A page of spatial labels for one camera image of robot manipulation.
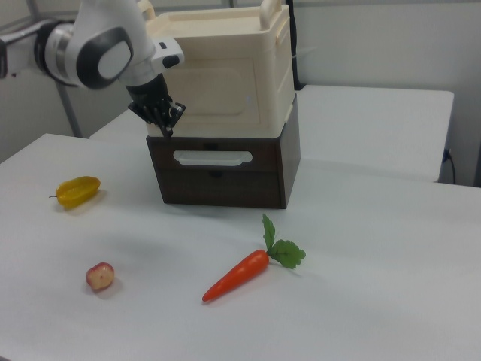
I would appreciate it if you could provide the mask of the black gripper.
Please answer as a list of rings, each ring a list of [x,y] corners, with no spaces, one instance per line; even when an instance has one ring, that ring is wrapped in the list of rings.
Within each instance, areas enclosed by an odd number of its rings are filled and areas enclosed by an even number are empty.
[[[186,106],[173,102],[162,74],[140,86],[126,87],[132,102],[129,109],[146,123],[154,123],[161,129],[164,138],[171,138],[173,126],[183,115]]]

